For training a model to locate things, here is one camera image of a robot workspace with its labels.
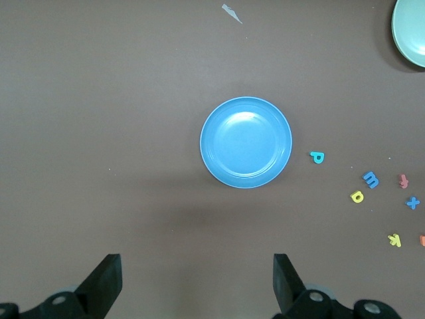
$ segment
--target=plate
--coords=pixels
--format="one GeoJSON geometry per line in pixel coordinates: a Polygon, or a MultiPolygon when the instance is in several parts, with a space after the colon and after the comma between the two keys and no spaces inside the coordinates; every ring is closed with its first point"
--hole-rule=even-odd
{"type": "Polygon", "coordinates": [[[222,183],[259,187],[285,168],[292,150],[291,129],[273,104],[242,96],[217,107],[201,132],[201,155],[222,183]]]}
{"type": "Polygon", "coordinates": [[[392,13],[392,36],[399,51],[425,67],[425,1],[398,0],[392,13]]]}

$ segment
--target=plate rim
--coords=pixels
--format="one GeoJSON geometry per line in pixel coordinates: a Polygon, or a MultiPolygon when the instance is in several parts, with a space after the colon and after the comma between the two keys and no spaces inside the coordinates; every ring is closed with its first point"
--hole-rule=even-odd
{"type": "Polygon", "coordinates": [[[231,99],[229,99],[229,100],[226,100],[226,101],[224,101],[223,103],[221,103],[220,105],[218,105],[209,115],[208,115],[208,117],[207,117],[207,119],[205,120],[205,122],[204,122],[204,124],[203,124],[203,127],[202,127],[202,130],[201,130],[201,134],[200,134],[200,137],[199,137],[199,149],[200,149],[200,153],[201,153],[201,157],[202,157],[202,160],[203,160],[203,162],[204,162],[204,165],[205,165],[205,167],[208,169],[208,171],[211,173],[211,175],[212,176],[214,176],[214,178],[215,179],[217,179],[218,181],[220,181],[221,183],[223,183],[223,184],[225,184],[225,185],[227,185],[227,186],[231,186],[231,187],[234,187],[234,188],[239,188],[239,189],[251,189],[251,188],[257,188],[257,187],[260,187],[260,186],[263,186],[263,185],[266,185],[267,183],[270,183],[273,179],[275,179],[275,178],[277,178],[277,176],[279,176],[281,173],[282,173],[282,171],[284,170],[284,168],[287,166],[287,164],[288,164],[288,162],[289,162],[289,160],[290,160],[290,158],[291,158],[291,153],[292,153],[292,144],[293,144],[293,138],[292,138],[292,131],[291,131],[291,127],[290,127],[290,124],[289,124],[289,122],[288,122],[288,119],[285,117],[285,115],[283,114],[283,112],[277,107],[277,106],[275,106],[274,104],[272,104],[271,102],[269,102],[269,101],[267,101],[267,100],[265,100],[265,99],[263,99],[263,98],[259,98],[259,97],[257,97],[257,96],[239,96],[239,97],[236,97],[236,98],[231,98],[231,99]],[[223,181],[222,179],[220,179],[220,178],[218,178],[217,176],[216,176],[216,174],[214,174],[212,171],[211,171],[211,169],[210,169],[210,167],[208,166],[208,164],[207,164],[207,162],[205,161],[205,157],[204,157],[204,152],[203,152],[203,136],[204,136],[204,131],[205,131],[205,127],[206,127],[206,125],[210,122],[210,119],[214,116],[214,114],[216,113],[216,111],[218,111],[219,109],[221,109],[224,105],[226,105],[226,104],[228,104],[228,103],[231,103],[232,101],[234,101],[234,100],[242,100],[242,99],[250,99],[250,100],[256,100],[256,101],[260,101],[261,103],[265,103],[265,104],[267,104],[267,105],[269,105],[269,106],[271,106],[273,109],[275,109],[277,112],[278,112],[278,114],[282,117],[282,119],[284,120],[284,122],[285,122],[285,124],[286,124],[286,128],[288,129],[288,132],[289,132],[289,145],[287,146],[287,149],[288,149],[288,156],[287,156],[287,159],[286,159],[286,161],[284,162],[284,164],[282,165],[282,168],[277,172],[277,174],[274,176],[274,177],[272,177],[271,179],[268,179],[267,181],[265,181],[264,183],[257,183],[256,185],[251,185],[251,186],[238,186],[238,185],[234,185],[234,184],[231,184],[231,183],[227,183],[227,182],[225,182],[225,181],[223,181]]]}
{"type": "Polygon", "coordinates": [[[392,31],[392,38],[394,39],[394,43],[396,44],[397,49],[400,51],[400,53],[407,59],[409,60],[411,63],[421,66],[422,68],[425,68],[425,56],[424,56],[424,61],[423,62],[417,62],[415,61],[411,56],[409,56],[409,54],[406,52],[406,50],[404,50],[400,44],[399,44],[399,40],[397,39],[397,37],[399,37],[396,33],[396,29],[394,27],[394,22],[396,20],[396,14],[398,13],[398,6],[400,5],[400,0],[396,1],[396,4],[394,6],[394,9],[392,10],[392,17],[391,17],[391,31],[392,31]]]}

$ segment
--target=paper scrap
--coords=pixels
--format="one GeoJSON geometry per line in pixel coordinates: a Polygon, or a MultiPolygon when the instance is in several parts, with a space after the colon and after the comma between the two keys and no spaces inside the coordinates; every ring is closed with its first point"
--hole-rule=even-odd
{"type": "Polygon", "coordinates": [[[234,17],[237,21],[240,22],[240,24],[242,24],[242,21],[239,20],[238,16],[236,15],[236,13],[232,10],[232,8],[230,8],[228,5],[223,5],[222,8],[232,17],[234,17]]]}

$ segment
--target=mint green plate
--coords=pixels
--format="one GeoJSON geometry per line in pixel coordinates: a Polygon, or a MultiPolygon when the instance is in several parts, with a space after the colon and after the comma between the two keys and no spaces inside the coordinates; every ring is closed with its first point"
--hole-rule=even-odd
{"type": "Polygon", "coordinates": [[[425,67],[425,0],[398,0],[392,13],[392,35],[400,52],[425,67]]]}

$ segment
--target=blue letter x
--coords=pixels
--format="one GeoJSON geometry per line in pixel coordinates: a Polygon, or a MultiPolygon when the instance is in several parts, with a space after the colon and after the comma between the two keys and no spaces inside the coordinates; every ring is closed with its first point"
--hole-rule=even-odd
{"type": "Polygon", "coordinates": [[[409,201],[406,202],[406,205],[411,209],[415,209],[416,205],[419,205],[420,201],[416,199],[416,197],[412,196],[409,201]]]}

